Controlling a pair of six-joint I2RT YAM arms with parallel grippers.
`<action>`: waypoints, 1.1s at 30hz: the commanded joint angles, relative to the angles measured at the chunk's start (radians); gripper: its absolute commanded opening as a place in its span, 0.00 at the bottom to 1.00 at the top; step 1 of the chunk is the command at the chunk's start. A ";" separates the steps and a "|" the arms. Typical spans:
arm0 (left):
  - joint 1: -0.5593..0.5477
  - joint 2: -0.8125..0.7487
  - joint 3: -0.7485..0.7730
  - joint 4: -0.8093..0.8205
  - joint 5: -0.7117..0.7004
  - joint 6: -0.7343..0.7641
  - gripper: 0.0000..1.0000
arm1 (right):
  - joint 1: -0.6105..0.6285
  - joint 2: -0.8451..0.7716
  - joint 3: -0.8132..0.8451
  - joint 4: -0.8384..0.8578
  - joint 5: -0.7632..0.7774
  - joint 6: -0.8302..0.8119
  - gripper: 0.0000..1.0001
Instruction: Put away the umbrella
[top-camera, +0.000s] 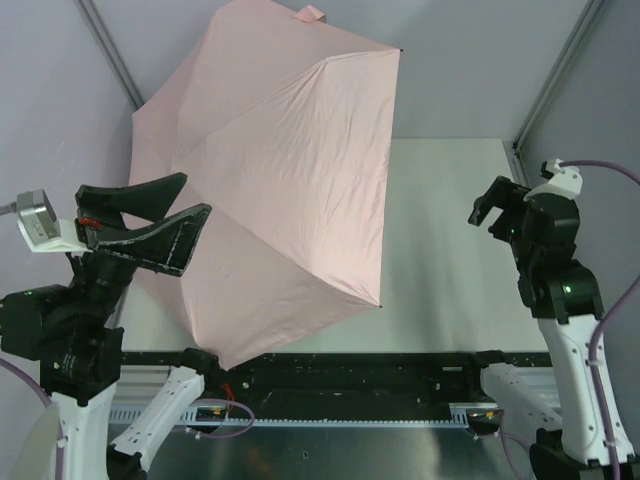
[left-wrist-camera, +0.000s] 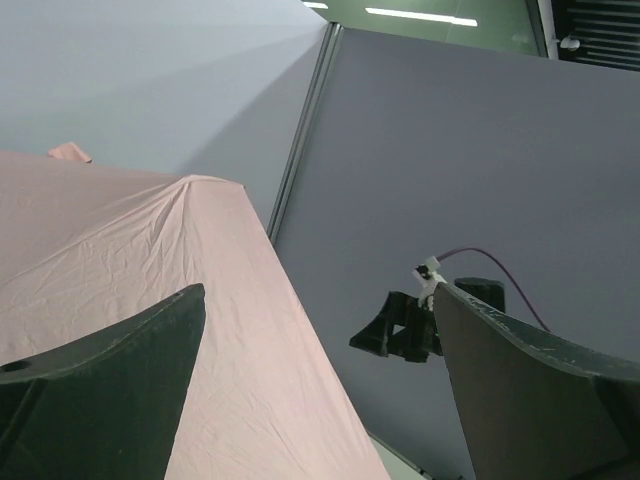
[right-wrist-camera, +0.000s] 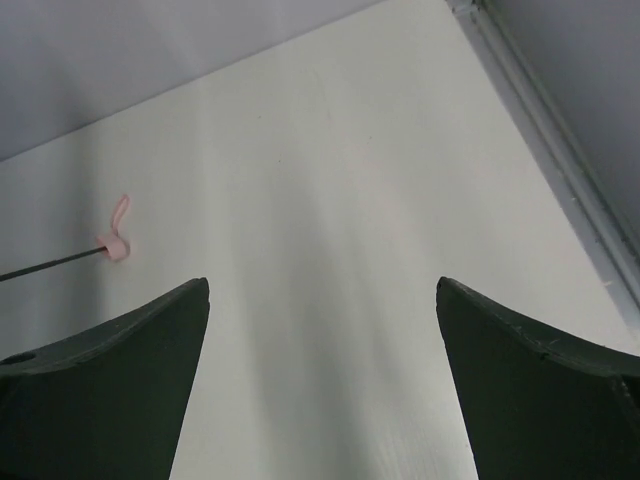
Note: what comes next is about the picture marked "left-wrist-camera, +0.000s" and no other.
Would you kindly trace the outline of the pink folding umbrella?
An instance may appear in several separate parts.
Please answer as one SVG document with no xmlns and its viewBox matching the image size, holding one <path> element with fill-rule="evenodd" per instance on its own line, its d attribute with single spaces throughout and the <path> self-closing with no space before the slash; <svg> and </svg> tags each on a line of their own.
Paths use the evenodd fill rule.
<svg viewBox="0 0 640 480">
<path fill-rule="evenodd" d="M 387 471 L 240 184 L 1 156 L 1 359 L 200 283 L 206 326 L 170 479 Z"/>
</svg>

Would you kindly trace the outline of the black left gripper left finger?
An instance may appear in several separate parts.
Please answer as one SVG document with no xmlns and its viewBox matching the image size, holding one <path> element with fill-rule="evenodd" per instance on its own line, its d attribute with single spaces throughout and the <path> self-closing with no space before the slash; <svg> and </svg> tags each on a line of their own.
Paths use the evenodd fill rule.
<svg viewBox="0 0 640 480">
<path fill-rule="evenodd" d="M 1 368 L 4 479 L 164 478 L 204 331 L 190 285 Z"/>
</svg>

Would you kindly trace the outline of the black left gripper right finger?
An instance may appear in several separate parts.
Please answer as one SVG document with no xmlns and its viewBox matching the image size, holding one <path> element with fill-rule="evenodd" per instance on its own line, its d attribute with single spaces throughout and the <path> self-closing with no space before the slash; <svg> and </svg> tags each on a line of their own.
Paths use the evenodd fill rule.
<svg viewBox="0 0 640 480">
<path fill-rule="evenodd" d="M 636 479 L 639 365 L 512 318 L 450 284 L 434 315 L 478 479 Z"/>
</svg>

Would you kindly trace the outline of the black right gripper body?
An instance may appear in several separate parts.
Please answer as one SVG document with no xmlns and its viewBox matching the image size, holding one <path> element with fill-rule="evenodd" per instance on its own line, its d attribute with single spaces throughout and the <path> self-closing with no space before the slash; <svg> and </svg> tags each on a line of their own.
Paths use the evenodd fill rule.
<svg viewBox="0 0 640 480">
<path fill-rule="evenodd" d="M 416 297 L 391 291 L 375 318 L 351 337 L 349 346 L 410 363 L 426 363 L 430 355 L 443 356 L 433 295 L 421 303 Z"/>
</svg>

